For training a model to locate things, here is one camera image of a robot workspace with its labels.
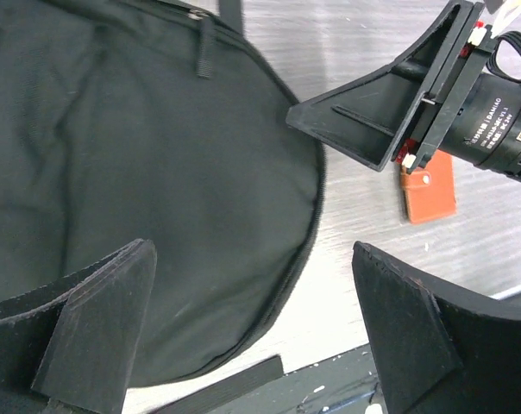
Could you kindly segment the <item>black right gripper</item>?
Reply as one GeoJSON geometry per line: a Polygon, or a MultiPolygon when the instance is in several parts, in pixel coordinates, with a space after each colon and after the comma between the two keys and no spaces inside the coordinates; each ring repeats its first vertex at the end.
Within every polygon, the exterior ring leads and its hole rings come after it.
{"type": "Polygon", "coordinates": [[[443,151],[521,182],[521,32],[495,34],[482,8],[448,2],[392,63],[292,106],[287,124],[379,172],[424,102],[416,167],[443,151]]]}

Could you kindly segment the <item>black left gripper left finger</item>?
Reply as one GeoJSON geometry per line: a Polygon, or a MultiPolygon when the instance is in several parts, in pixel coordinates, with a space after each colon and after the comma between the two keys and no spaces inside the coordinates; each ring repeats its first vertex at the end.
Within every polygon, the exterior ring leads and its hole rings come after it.
{"type": "Polygon", "coordinates": [[[119,413],[155,276],[135,240],[0,302],[0,413],[119,413]]]}

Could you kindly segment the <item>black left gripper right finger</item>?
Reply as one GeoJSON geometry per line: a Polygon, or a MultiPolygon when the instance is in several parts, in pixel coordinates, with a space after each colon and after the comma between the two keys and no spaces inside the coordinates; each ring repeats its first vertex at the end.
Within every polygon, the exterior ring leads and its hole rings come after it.
{"type": "Polygon", "coordinates": [[[355,288],[390,413],[521,413],[521,293],[495,299],[354,245],[355,288]]]}

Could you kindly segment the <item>black fabric backpack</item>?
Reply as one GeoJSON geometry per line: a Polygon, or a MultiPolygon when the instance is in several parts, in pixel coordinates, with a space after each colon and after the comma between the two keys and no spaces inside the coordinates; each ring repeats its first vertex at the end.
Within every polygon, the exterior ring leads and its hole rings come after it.
{"type": "Polygon", "coordinates": [[[0,302],[151,241],[128,389],[234,359],[316,238],[326,165],[296,101],[239,1],[0,1],[0,302]]]}

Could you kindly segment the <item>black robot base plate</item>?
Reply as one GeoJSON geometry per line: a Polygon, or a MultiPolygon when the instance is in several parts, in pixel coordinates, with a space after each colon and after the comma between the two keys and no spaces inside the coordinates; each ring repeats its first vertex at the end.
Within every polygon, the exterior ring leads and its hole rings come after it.
{"type": "Polygon", "coordinates": [[[365,344],[284,373],[278,356],[155,410],[166,414],[386,413],[365,344]]]}

